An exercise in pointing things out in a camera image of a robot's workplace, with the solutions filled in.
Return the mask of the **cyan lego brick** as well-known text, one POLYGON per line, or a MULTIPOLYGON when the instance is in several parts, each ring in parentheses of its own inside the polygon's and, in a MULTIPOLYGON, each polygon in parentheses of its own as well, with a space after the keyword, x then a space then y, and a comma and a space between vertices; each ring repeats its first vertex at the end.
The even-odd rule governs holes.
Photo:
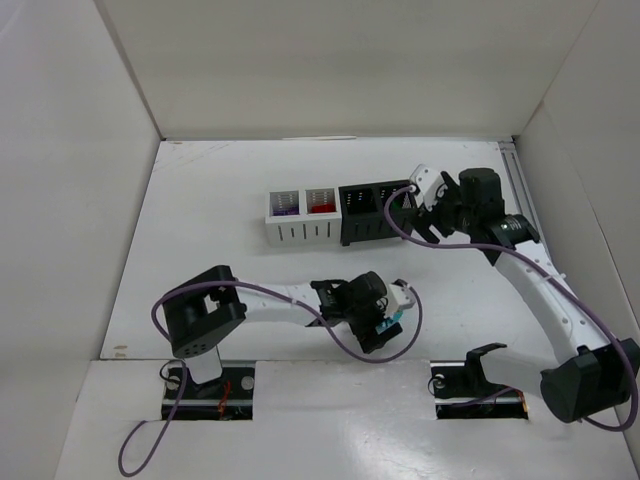
POLYGON ((375 327, 375 333, 383 337, 395 337, 403 332, 401 319, 403 313, 396 312, 390 317, 385 318, 379 325, 375 327))

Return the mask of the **red rounded lego brick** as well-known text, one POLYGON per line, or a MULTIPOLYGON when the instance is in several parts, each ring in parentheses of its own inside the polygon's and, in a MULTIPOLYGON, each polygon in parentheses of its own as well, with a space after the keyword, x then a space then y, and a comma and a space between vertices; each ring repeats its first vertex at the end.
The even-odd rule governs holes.
POLYGON ((334 213, 336 211, 336 206, 334 203, 322 203, 322 204, 314 204, 310 207, 310 214, 327 214, 334 213))

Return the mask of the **purple lego brick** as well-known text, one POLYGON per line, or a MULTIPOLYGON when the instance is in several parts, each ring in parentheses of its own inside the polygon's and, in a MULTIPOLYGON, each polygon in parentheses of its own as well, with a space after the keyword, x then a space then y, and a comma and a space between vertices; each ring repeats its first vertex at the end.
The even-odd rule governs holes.
POLYGON ((272 216, 274 216, 274 217, 295 216, 295 215, 299 215, 299 209, 298 208, 287 208, 287 209, 281 209, 281 210, 273 210, 273 213, 272 213, 272 216))

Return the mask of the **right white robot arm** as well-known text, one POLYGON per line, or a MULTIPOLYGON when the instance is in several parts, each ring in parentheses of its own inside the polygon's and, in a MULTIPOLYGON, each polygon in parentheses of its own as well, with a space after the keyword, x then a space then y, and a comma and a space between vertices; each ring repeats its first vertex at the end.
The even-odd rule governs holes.
POLYGON ((549 258, 536 227, 522 214, 505 210, 500 176, 490 168, 470 168, 452 178, 420 165, 410 177, 418 206, 414 230, 428 242, 465 234, 518 292, 551 344, 552 359, 521 353, 502 343, 471 350, 475 377, 543 399, 560 421, 584 420, 624 403, 627 419, 637 418, 639 346, 617 339, 603 321, 570 290, 549 258))

